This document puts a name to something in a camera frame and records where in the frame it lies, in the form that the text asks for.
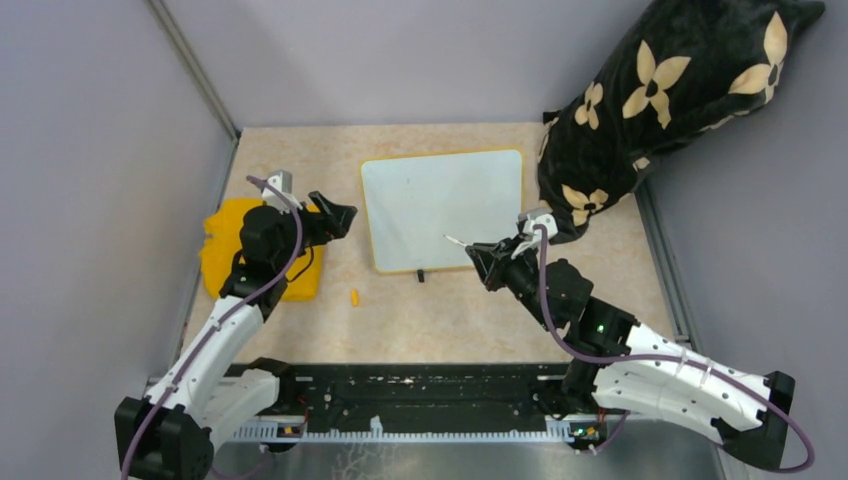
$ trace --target metal frame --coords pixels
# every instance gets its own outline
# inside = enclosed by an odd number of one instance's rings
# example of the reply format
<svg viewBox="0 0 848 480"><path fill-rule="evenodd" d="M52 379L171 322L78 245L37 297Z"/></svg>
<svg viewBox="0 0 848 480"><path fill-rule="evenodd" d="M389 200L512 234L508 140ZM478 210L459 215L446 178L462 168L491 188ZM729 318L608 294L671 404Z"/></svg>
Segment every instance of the metal frame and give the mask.
<svg viewBox="0 0 848 480"><path fill-rule="evenodd" d="M197 91L200 93L200 96L203 97L203 101L206 102L209 110L212 111L212 114L218 120L218 123L221 124L221 128L227 132L227 135L229 135L233 141L237 141L241 136L241 132L236 127L235 122L233 122L233 119L229 112L227 112L227 109L224 107L224 103L221 101L221 98L212 86L212 82L209 81L209 78L200 66L200 62L197 61L197 57L194 55L194 52L180 31L180 28L174 20L174 17L171 15L170 10L168 10L168 7L165 6L165 2L163 0L144 0L144 3L146 3L150 8L150 13L153 14L154 18L156 18L157 23L159 23L165 37L168 39L168 43L171 44L171 48L173 48L174 53L177 55L177 58L179 58L180 63L182 63L183 68L186 70L186 73L188 73L191 77L195 87L197 87Z"/></svg>

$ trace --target white marker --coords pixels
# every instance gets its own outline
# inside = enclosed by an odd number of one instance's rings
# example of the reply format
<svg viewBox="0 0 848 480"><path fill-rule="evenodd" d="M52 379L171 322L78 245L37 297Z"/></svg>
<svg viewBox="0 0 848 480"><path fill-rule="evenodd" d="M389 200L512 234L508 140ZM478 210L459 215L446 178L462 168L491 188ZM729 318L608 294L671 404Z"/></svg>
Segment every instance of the white marker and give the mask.
<svg viewBox="0 0 848 480"><path fill-rule="evenodd" d="M467 244L467 243L462 243L462 242L460 242L459 240L457 240L457 239L455 239L455 238L451 237L450 235L445 235L445 238L447 238L447 239L448 239L448 240L450 240L451 242L453 242L453 243L455 243L455 244L459 245L460 247L467 247L467 246L468 246L468 244Z"/></svg>

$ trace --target beige flower pattern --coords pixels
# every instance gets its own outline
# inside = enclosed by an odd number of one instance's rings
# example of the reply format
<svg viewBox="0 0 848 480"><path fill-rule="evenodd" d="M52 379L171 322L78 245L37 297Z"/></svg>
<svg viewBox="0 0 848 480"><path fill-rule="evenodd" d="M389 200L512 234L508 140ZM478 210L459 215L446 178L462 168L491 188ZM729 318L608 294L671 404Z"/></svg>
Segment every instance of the beige flower pattern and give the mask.
<svg viewBox="0 0 848 480"><path fill-rule="evenodd" d="M766 36L763 40L768 64L760 63L742 72L730 85L730 93L758 95L766 92L766 101L763 105L769 103L774 98L775 87L780 83L783 59L786 58L788 48L789 34L786 32L786 26L783 25L780 15L774 12L766 27Z"/></svg>
<svg viewBox="0 0 848 480"><path fill-rule="evenodd" d="M630 95L622 107L624 118L635 117L650 104L657 112L657 121L665 130L671 123L670 100L666 90L680 80L691 60L691 57L671 57L657 65L651 47L643 40L636 56L636 73L642 86Z"/></svg>
<svg viewBox="0 0 848 480"><path fill-rule="evenodd" d="M651 161L648 160L648 157L642 157L642 158L633 162L633 169L638 172L639 170L644 170L644 169L648 168L648 165L650 165L650 164L651 164Z"/></svg>
<svg viewBox="0 0 848 480"><path fill-rule="evenodd" d="M571 218L575 227L584 225L589 221L589 215L604 208L604 203L609 200L607 192L598 189L586 196L583 192L578 192L568 185L562 186L562 194L565 196L571 207Z"/></svg>
<svg viewBox="0 0 848 480"><path fill-rule="evenodd" d="M598 112L595 111L595 107L601 103L603 99L603 85L592 82L589 85L589 88L586 89L586 93L583 94L583 105L577 107L577 111L574 112L574 121L577 122L577 125L586 125L586 123L588 123L589 128L597 130L601 122L598 119Z"/></svg>

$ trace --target whiteboard yellow border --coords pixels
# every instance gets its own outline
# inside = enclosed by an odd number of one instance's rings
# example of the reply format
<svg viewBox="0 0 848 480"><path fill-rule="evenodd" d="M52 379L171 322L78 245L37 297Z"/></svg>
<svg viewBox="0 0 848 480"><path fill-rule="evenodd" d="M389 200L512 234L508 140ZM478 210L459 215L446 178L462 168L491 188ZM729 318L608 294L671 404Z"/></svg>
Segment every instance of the whiteboard yellow border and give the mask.
<svg viewBox="0 0 848 480"><path fill-rule="evenodd" d="M392 270L392 271L383 271L377 268L377 257L374 254L374 239L371 238L371 223L368 220L368 202L365 199L365 181L362 177L362 167L365 166L368 162L376 162L376 161L386 161L386 160L401 160L404 158L416 158L416 157L439 157L442 155L458 155L463 153L484 153L484 152L503 152L505 150L515 150L521 155L521 179L520 184L518 185L519 195L521 197L521 205L518 206L518 210L521 211L524 208L524 175L527 174L527 157L524 155L524 151L521 150L521 147L518 146L503 146L503 147L491 147L491 148L470 148L470 149L462 149L462 150L448 150L448 151L440 151L440 152L430 152L430 153L409 153L403 155L381 155L377 157L366 158L359 162L359 191L362 192L362 209L365 211L365 223L367 224L366 230L368 230L368 244L371 246L371 263L374 265L374 270L381 275L399 275L399 274L409 274L415 273L417 270ZM468 267L446 267L446 268L432 268L426 269L428 272L435 271L452 271L452 270L467 270L469 268L474 268L473 266Z"/></svg>

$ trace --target white whiteboard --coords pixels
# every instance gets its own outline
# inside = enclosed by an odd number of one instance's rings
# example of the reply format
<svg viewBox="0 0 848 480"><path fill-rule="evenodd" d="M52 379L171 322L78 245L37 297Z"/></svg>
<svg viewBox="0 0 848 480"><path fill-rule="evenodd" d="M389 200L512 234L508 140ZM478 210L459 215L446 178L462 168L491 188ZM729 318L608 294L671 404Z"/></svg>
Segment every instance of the white whiteboard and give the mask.
<svg viewBox="0 0 848 480"><path fill-rule="evenodd" d="M380 273L470 267L447 241L495 243L517 233L523 156L492 150L370 160L363 191Z"/></svg>

